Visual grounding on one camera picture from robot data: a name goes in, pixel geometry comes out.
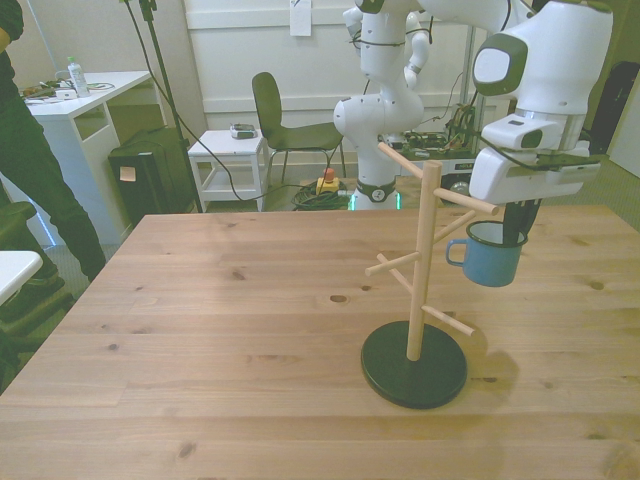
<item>blue mug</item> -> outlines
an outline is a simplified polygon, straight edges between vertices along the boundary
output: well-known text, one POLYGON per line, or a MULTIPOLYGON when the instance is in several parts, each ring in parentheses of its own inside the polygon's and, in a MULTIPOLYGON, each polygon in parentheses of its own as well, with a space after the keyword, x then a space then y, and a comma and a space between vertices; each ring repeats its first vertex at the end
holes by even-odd
POLYGON ((469 238, 459 238, 447 244, 446 258, 450 265, 462 267, 464 275, 485 287, 504 287, 516 276, 522 245, 527 243, 527 235, 520 232, 515 245, 504 245, 502 222, 482 221, 467 226, 469 238), (467 246, 464 261, 454 262, 449 257, 451 247, 456 244, 467 246))

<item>wooden mug tree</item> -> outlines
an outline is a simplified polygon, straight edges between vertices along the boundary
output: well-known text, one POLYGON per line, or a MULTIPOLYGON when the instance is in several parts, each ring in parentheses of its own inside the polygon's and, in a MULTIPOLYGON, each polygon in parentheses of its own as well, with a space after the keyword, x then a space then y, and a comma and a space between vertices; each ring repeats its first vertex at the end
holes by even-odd
POLYGON ((495 205, 440 188, 442 164, 425 161, 420 170, 384 143, 380 150, 422 180, 416 251, 394 260, 379 254, 380 264, 367 276, 391 273, 411 294, 409 322, 393 322, 375 330, 362 347, 362 367, 372 388, 393 403, 410 408, 434 408, 451 401, 467 379, 467 362, 460 346, 442 330, 425 323, 429 314, 466 335, 473 329, 426 304, 433 245, 465 225, 476 212, 497 215, 495 205), (438 198, 471 209, 436 232, 438 198), (414 262, 413 283, 397 268, 414 262))

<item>black box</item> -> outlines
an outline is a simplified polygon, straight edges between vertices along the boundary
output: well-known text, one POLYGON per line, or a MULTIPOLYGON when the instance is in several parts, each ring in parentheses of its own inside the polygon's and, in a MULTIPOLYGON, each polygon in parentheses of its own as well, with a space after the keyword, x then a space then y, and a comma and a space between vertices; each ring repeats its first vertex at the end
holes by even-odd
POLYGON ((192 210, 192 173, 175 128, 136 133, 112 150, 109 163, 133 226, 148 214, 192 210))

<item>black round base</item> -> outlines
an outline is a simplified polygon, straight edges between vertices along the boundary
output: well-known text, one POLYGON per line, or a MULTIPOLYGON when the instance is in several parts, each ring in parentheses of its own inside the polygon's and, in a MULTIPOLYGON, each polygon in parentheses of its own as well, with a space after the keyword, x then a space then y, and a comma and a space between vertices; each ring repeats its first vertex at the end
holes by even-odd
POLYGON ((467 380, 467 361, 453 338, 424 326, 420 360, 407 358, 409 322, 375 330, 362 346, 362 369, 369 385, 390 402, 427 409, 450 402, 467 380))

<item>mug handle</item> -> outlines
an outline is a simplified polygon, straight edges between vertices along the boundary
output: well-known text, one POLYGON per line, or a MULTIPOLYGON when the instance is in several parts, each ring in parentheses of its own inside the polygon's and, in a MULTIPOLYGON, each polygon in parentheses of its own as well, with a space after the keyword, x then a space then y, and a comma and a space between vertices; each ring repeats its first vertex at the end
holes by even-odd
POLYGON ((467 238, 455 238, 453 240, 449 240, 449 243, 447 243, 447 251, 445 253, 445 258, 447 259, 447 263, 449 265, 453 265, 454 267, 462 267, 464 262, 454 262, 453 260, 451 260, 449 258, 449 250, 451 250, 451 247, 454 245, 458 245, 458 244, 467 244, 467 238))

